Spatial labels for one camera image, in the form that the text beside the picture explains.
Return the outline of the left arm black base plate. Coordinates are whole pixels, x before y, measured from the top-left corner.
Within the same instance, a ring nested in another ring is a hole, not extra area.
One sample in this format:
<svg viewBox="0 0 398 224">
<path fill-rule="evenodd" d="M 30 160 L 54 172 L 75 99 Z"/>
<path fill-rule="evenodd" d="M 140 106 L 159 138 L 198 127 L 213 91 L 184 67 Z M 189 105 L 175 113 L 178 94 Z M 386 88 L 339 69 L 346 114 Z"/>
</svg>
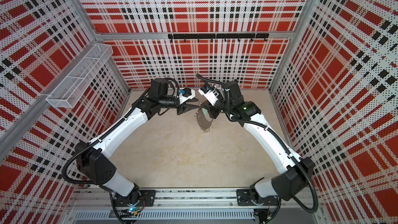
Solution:
<svg viewBox="0 0 398 224">
<path fill-rule="evenodd" d="M 116 192 L 111 193 L 115 207 L 152 207 L 155 200 L 155 190 L 133 190 L 127 196 Z"/>
</svg>

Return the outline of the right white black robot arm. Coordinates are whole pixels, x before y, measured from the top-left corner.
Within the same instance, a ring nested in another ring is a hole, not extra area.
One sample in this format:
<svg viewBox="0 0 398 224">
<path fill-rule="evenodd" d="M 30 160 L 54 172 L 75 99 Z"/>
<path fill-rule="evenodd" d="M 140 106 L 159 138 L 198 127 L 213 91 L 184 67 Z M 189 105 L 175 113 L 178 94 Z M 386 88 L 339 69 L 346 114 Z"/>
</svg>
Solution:
<svg viewBox="0 0 398 224">
<path fill-rule="evenodd" d="M 246 101 L 236 80 L 223 83 L 200 74 L 196 77 L 204 82 L 199 89 L 206 98 L 202 104 L 211 119 L 225 114 L 230 122 L 239 123 L 267 152 L 279 175 L 271 179 L 259 179 L 250 186 L 249 200 L 262 205 L 270 197 L 279 201 L 294 200 L 303 210 L 315 213 L 319 200 L 311 181 L 314 163 L 302 158 L 290 148 L 269 125 L 258 106 Z"/>
</svg>

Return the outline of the grey key organizer red handle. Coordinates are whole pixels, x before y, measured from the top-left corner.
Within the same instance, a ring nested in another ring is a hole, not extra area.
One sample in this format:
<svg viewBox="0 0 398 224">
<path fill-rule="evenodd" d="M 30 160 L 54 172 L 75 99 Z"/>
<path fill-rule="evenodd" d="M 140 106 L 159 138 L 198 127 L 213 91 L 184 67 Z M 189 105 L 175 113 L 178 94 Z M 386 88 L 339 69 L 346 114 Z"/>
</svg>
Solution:
<svg viewBox="0 0 398 224">
<path fill-rule="evenodd" d="M 212 128 L 212 118 L 205 118 L 203 115 L 199 113 L 199 108 L 195 113 L 195 120 L 199 128 L 204 132 L 207 133 Z"/>
</svg>

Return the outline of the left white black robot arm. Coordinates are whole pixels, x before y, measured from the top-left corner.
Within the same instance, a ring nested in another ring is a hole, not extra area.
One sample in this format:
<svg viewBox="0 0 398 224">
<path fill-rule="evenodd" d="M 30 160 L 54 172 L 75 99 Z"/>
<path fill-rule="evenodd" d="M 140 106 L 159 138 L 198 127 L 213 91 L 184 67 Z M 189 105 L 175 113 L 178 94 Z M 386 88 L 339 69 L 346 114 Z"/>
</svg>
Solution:
<svg viewBox="0 0 398 224">
<path fill-rule="evenodd" d="M 75 155 L 62 169 L 63 179 L 71 184 L 97 185 L 110 193 L 130 196 L 138 187 L 121 175 L 110 161 L 116 149 L 140 126 L 160 111 L 175 109 L 181 115 L 198 108 L 191 88 L 180 89 L 173 78 L 156 78 L 132 104 L 127 113 L 89 143 L 76 146 Z"/>
</svg>

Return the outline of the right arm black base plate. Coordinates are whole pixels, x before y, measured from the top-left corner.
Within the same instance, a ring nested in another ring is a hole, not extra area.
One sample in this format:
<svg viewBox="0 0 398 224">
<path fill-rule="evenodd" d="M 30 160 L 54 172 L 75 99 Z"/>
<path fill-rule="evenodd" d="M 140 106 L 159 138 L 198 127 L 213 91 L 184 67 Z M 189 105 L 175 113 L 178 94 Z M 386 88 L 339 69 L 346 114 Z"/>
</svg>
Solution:
<svg viewBox="0 0 398 224">
<path fill-rule="evenodd" d="M 279 197 L 261 197 L 252 189 L 238 189 L 236 197 L 238 206 L 277 206 L 279 204 Z"/>
</svg>

